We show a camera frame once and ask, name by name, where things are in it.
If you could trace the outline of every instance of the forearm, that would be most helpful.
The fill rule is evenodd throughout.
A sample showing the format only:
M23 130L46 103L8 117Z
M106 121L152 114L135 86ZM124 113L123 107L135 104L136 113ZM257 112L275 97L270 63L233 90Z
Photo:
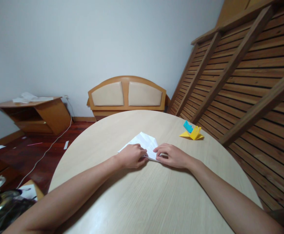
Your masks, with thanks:
M193 158L188 169L235 233L284 233L274 219L201 161Z
M74 176L27 210L6 232L55 230L71 217L121 167L121 164L114 156Z

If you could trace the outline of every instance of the beige cushioned panel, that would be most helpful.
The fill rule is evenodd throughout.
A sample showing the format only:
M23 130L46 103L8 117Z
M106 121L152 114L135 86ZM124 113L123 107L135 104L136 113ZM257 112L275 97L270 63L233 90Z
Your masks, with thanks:
M160 106L162 92L147 84L129 82L129 106Z
M121 82L107 84L92 94L95 106L123 106L123 88Z

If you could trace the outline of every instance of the person's left hand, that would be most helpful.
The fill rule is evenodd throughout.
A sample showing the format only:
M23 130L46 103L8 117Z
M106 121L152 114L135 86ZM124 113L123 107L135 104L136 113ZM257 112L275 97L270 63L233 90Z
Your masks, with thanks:
M127 145L116 157L123 168L138 168L148 161L148 158L141 158L143 155L148 156L146 152L140 144Z

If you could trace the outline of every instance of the pink stick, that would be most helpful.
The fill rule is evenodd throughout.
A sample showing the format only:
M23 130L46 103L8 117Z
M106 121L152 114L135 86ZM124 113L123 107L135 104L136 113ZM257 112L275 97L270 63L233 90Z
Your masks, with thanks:
M36 143L36 144L31 144L31 145L38 145L38 144L42 144L42 142L40 142L40 143ZM30 146L30 145L27 145L27 146Z

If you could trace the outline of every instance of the blue origami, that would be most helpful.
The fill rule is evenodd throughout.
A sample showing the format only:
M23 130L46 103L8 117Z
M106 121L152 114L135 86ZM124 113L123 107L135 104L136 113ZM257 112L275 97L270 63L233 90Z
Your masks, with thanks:
M183 124L183 126L185 127L185 129L186 129L189 133L192 133L193 127L188 123L187 120L185 121L185 123Z

